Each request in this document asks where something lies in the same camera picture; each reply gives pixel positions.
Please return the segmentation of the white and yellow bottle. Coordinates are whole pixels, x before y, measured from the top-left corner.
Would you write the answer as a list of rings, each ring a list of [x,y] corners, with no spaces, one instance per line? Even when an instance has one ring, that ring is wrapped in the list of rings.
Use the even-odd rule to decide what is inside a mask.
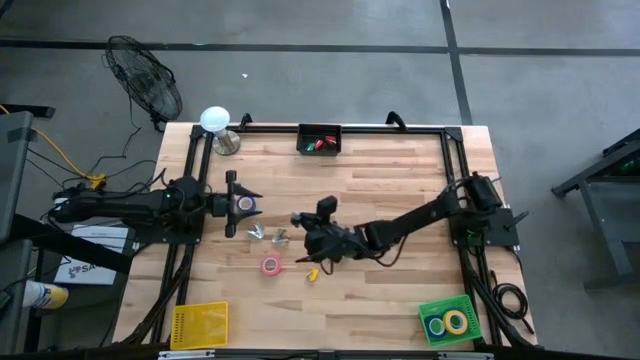
[[[69,291],[64,287],[28,280],[25,284],[22,307],[58,309],[67,302],[68,296]]]

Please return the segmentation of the dark metal cart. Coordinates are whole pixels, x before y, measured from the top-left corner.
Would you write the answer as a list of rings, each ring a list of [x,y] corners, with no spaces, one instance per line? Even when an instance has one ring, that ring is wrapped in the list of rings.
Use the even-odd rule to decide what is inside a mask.
[[[640,284],[627,254],[640,246],[640,128],[601,152],[598,161],[551,188],[558,198],[581,193],[596,235],[606,244],[615,273],[583,284],[587,292]]]

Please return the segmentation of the grey equipment cabinet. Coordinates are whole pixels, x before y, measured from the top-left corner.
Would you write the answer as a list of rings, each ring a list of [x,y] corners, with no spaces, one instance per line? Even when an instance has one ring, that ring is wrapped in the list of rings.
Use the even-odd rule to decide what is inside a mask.
[[[24,287],[31,262],[28,239],[11,238],[33,115],[0,114],[0,356],[14,353],[18,342]]]

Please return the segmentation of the yellow tape roll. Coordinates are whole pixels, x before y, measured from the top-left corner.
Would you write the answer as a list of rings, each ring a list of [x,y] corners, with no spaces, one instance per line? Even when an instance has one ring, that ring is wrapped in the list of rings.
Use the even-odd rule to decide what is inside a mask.
[[[468,319],[460,310],[449,310],[443,315],[443,323],[448,333],[462,335],[468,329]]]

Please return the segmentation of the blue tape roll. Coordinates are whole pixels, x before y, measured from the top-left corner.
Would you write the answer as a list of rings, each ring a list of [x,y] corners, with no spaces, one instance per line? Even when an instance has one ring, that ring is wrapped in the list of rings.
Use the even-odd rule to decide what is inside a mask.
[[[442,338],[447,335],[444,321],[438,315],[432,315],[425,319],[427,334],[430,338]]]

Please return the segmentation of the green plastic basket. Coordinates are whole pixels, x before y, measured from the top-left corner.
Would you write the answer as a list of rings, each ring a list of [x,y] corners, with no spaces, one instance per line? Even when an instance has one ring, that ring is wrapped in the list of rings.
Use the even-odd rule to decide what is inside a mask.
[[[452,309],[460,310],[466,315],[469,322],[467,331],[462,335],[453,335],[447,332],[445,337],[437,339],[430,338],[427,334],[425,319],[432,315],[438,315],[443,319],[443,315]],[[468,295],[458,295],[421,304],[418,306],[418,314],[426,340],[431,347],[444,347],[466,341],[473,341],[482,337],[479,321]]]

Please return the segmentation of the yellow plastic basket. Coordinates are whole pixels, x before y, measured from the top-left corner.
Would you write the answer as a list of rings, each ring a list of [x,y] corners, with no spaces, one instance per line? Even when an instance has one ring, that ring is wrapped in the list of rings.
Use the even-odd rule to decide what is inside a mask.
[[[226,346],[229,338],[227,302],[176,305],[172,314],[170,349],[194,350]]]

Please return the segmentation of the black floor fan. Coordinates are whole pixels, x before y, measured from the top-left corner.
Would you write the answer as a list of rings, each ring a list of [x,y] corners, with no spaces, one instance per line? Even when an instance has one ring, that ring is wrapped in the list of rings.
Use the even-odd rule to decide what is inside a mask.
[[[149,114],[157,132],[163,133],[168,122],[179,118],[183,102],[174,72],[140,42],[126,35],[111,36],[105,58],[129,98]]]

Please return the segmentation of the white lamp with metal base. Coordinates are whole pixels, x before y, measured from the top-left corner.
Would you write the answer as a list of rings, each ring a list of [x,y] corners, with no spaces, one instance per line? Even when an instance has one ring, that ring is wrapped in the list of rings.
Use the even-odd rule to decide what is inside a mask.
[[[206,108],[200,115],[200,126],[213,137],[212,147],[222,156],[230,156],[237,153],[241,146],[239,135],[228,130],[230,113],[223,107],[212,106]]]

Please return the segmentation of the black diagonal stand bar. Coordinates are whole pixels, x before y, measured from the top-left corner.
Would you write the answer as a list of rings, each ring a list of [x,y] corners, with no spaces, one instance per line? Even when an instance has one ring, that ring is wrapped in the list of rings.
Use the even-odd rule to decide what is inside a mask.
[[[18,240],[30,240],[36,247],[123,274],[131,267],[130,256],[19,214],[13,216],[11,226],[0,236],[0,243]]]

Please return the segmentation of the white printed paper sheet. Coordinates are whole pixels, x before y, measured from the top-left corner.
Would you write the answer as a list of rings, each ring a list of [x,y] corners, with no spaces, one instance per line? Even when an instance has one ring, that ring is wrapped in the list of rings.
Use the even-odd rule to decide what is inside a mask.
[[[122,253],[129,235],[125,227],[75,225],[71,232],[76,237],[101,247]],[[64,256],[54,278],[55,284],[104,285],[114,283],[116,272],[88,262]]]

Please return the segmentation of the black plastic basket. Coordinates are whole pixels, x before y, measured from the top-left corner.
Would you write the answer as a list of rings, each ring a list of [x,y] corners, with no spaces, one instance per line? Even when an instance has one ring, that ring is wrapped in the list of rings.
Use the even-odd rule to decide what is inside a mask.
[[[326,136],[334,136],[337,139],[335,146],[325,142]],[[296,150],[301,155],[306,156],[337,156],[341,152],[342,128],[340,125],[328,124],[300,124],[297,131]],[[315,145],[317,140],[323,140],[324,146],[320,151],[307,152],[306,146],[310,143]]]

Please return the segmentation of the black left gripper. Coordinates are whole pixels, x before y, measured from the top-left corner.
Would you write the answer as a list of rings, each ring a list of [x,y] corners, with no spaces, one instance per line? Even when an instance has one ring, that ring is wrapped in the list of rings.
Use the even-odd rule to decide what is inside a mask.
[[[225,217],[226,225],[224,228],[225,237],[233,238],[236,234],[236,224],[242,220],[256,216],[260,214],[258,210],[251,211],[237,211],[235,212],[234,195],[247,196],[252,198],[262,198],[261,194],[246,189],[240,183],[235,183],[237,179],[237,173],[235,170],[228,170],[225,173],[227,192],[226,193],[211,193],[207,196],[207,210],[212,217]],[[214,216],[212,214],[212,202],[215,197],[220,197],[226,202],[226,213],[223,216]]]

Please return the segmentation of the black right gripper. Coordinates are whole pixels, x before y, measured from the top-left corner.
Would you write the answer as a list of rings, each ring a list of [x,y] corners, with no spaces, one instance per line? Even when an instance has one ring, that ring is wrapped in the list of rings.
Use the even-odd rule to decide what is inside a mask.
[[[307,255],[297,259],[296,263],[321,263],[327,259],[340,262],[342,258],[359,257],[355,234],[331,220],[337,205],[337,198],[330,195],[317,202],[315,213],[300,212],[291,216],[291,224],[294,227],[305,227],[306,231]]]

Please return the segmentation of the black aluminium table frame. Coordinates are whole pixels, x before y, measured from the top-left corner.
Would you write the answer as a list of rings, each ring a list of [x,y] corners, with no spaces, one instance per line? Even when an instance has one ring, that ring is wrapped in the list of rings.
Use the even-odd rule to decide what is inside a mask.
[[[303,156],[293,125],[249,124],[235,155],[213,155],[209,185],[225,188],[225,173],[262,195],[255,240],[240,225],[233,238],[220,219],[207,219],[195,248],[185,300],[227,302],[232,348],[424,350],[428,344],[418,306],[461,294],[458,254],[449,228],[440,222],[412,234],[403,249],[381,263],[345,259],[332,275],[307,280],[304,232],[290,224],[295,212],[310,212],[333,195],[336,221],[352,226],[392,219],[430,200],[461,165],[452,135],[418,125],[402,133],[384,125],[345,126],[340,154]],[[288,243],[273,244],[285,228]],[[281,258],[282,271],[266,276],[260,263]]]

